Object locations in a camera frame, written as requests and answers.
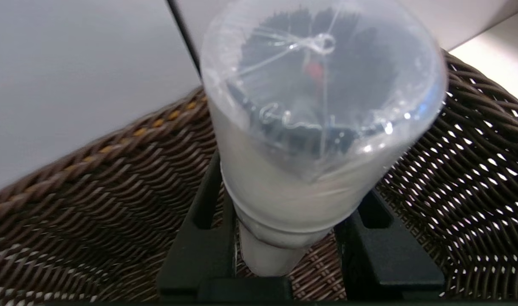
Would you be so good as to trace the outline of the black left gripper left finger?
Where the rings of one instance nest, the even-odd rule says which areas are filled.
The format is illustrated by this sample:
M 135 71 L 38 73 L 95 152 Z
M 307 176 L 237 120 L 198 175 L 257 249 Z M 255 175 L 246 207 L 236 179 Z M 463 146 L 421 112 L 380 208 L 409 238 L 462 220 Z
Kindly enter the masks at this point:
M 234 277 L 235 212 L 222 182 L 215 152 L 156 277 L 161 298 L 196 298 L 202 283 Z

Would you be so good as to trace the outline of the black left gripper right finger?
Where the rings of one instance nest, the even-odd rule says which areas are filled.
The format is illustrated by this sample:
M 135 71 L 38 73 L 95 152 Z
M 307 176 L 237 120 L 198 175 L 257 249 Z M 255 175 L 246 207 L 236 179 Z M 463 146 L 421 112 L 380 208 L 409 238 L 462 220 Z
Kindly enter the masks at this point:
M 445 278 L 384 198 L 371 190 L 335 227 L 348 298 L 437 298 Z

